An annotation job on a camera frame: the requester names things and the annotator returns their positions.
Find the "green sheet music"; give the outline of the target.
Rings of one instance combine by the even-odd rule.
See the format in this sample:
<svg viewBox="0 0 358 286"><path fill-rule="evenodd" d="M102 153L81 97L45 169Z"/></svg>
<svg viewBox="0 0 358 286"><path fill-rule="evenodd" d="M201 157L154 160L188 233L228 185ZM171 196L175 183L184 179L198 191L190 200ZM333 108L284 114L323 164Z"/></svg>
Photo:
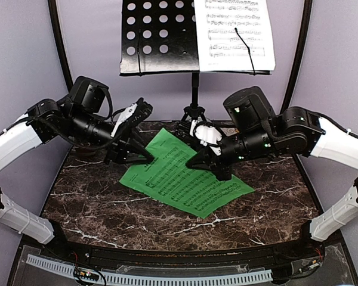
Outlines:
<svg viewBox="0 0 358 286"><path fill-rule="evenodd" d="M196 152L162 128L146 147L154 156L149 164L133 165L120 184L202 219L255 190L233 176L218 181L211 173L186 167Z"/></svg>

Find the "black music stand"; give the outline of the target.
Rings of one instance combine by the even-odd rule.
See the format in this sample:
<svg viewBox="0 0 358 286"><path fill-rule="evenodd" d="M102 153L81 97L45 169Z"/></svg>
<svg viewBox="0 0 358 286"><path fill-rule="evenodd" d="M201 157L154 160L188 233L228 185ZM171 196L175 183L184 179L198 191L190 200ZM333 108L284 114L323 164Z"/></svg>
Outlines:
<svg viewBox="0 0 358 286"><path fill-rule="evenodd" d="M199 70L194 1L123 1L121 76L190 73L192 101L184 120L204 118L198 103L201 73L258 73Z"/></svg>

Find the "white sheet music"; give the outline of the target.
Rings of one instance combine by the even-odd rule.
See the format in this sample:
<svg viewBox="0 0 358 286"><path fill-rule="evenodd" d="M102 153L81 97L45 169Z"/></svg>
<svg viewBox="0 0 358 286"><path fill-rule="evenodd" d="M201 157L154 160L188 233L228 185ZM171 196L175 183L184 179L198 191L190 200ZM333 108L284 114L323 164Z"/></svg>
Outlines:
<svg viewBox="0 0 358 286"><path fill-rule="evenodd" d="M194 6L200 71L275 69L266 1L194 1Z"/></svg>

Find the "brown wooden metronome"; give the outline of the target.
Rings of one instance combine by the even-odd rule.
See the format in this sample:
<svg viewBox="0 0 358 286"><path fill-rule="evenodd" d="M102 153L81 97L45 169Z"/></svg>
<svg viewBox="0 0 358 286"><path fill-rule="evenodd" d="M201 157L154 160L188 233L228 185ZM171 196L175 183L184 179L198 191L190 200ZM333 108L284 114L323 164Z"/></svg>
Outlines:
<svg viewBox="0 0 358 286"><path fill-rule="evenodd" d="M75 156L79 159L87 159L95 157L97 150L89 150L87 148L75 147Z"/></svg>

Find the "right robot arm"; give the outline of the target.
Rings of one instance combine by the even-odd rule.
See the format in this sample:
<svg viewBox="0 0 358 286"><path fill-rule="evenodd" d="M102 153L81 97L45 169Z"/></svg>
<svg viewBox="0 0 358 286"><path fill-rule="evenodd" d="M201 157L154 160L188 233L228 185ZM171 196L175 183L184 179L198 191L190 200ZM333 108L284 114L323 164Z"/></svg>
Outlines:
<svg viewBox="0 0 358 286"><path fill-rule="evenodd" d="M210 122L194 123L193 137L203 147L187 161L189 169L208 170L219 181L232 177L232 165L283 154L326 158L358 170L358 135L330 117L302 107L275 114L261 88L252 86L227 97L223 106L238 132L225 136ZM358 177L330 209L303 224L293 254L306 258L331 234L358 216Z"/></svg>

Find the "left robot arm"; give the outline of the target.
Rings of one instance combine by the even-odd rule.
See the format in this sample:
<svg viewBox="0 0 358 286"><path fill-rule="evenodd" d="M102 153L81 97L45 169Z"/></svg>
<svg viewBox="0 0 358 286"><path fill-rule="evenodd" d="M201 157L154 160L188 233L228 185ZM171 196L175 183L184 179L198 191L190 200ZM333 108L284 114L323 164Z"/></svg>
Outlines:
<svg viewBox="0 0 358 286"><path fill-rule="evenodd" d="M151 115L153 107L139 98L129 107L110 110L103 117L98 112L104 100L112 103L108 86L79 76L62 99L45 99L33 105L0 133L0 171L57 136L88 151L106 150L105 163L151 163L154 156L140 142L135 128ZM0 223L48 246L60 260L72 255L72 246L57 222L19 206L1 188Z"/></svg>

